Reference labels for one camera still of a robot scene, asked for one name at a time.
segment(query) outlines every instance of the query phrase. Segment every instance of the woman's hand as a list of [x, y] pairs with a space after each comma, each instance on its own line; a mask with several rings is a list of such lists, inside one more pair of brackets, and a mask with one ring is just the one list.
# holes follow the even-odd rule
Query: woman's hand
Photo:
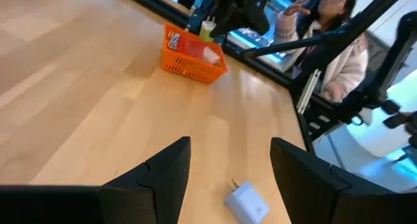
[[305, 9], [303, 4], [310, 0], [297, 0], [284, 11], [284, 16], [292, 16], [294, 13], [301, 12], [303, 14], [310, 14], [310, 10]]

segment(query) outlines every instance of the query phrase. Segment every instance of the dark hair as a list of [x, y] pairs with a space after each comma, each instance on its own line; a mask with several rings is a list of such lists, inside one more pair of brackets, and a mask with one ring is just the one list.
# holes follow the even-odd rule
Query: dark hair
[[[307, 4], [306, 8], [310, 8], [311, 14], [307, 16], [302, 16], [300, 20], [298, 21], [299, 26], [297, 28], [297, 33], [300, 36], [300, 38], [302, 38], [306, 34], [311, 23], [313, 23], [313, 21], [318, 20], [320, 18], [319, 3], [320, 3], [320, 0], [311, 0]], [[337, 29], [338, 27], [342, 25], [343, 22], [349, 21], [352, 16], [353, 8], [355, 5], [356, 5], [356, 0], [346, 0], [345, 12], [337, 16], [336, 18], [334, 18], [331, 26], [329, 27], [329, 31]]]

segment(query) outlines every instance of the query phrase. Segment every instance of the orange plastic basket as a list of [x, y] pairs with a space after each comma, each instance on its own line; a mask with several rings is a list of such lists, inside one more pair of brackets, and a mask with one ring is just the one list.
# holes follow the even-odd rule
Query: orange plastic basket
[[[170, 36], [172, 36], [173, 33], [180, 36], [179, 43], [184, 41], [182, 38], [186, 38], [189, 41], [191, 40], [208, 46], [220, 57], [220, 66], [204, 63], [197, 58], [185, 55], [180, 49], [177, 51], [169, 49], [168, 42], [170, 41]], [[162, 69], [201, 81], [203, 83], [213, 83], [222, 74], [227, 72], [223, 51], [218, 44], [204, 42], [198, 36], [186, 32], [185, 30], [174, 25], [168, 24], [165, 24], [164, 44], [162, 47]]]

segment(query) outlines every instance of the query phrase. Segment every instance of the woman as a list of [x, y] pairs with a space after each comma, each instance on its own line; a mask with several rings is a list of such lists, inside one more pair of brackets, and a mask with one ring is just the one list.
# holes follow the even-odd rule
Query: woman
[[[275, 29], [275, 44], [292, 42], [300, 37], [311, 38], [320, 33], [331, 31], [345, 23], [352, 14], [356, 0], [321, 0], [311, 11], [304, 8], [303, 4], [309, 0], [298, 0], [287, 10], [278, 15]], [[312, 23], [306, 34], [299, 35], [296, 31], [297, 15], [307, 14]], [[294, 65], [293, 77], [301, 70], [298, 66], [307, 55], [319, 52], [316, 47], [300, 48], [287, 53], [293, 53], [290, 65]], [[367, 45], [366, 38], [361, 35], [336, 57], [322, 73], [317, 90], [321, 96], [332, 102], [340, 103], [353, 91], [365, 78], [367, 68]]]

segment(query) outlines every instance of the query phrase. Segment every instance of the pink jacket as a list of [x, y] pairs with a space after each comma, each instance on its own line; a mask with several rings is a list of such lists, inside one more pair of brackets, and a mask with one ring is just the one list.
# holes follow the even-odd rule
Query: pink jacket
[[[311, 38], [313, 30], [320, 29], [319, 22], [314, 21], [308, 29], [304, 38]], [[298, 40], [296, 32], [296, 15], [278, 15], [275, 28], [274, 44], [292, 42]], [[286, 51], [292, 53], [290, 66], [294, 65], [297, 58], [305, 48]], [[332, 102], [341, 102], [351, 91], [353, 91], [364, 80], [368, 63], [368, 52], [366, 37], [361, 35], [350, 46], [348, 46], [329, 65], [324, 74], [321, 95]]]

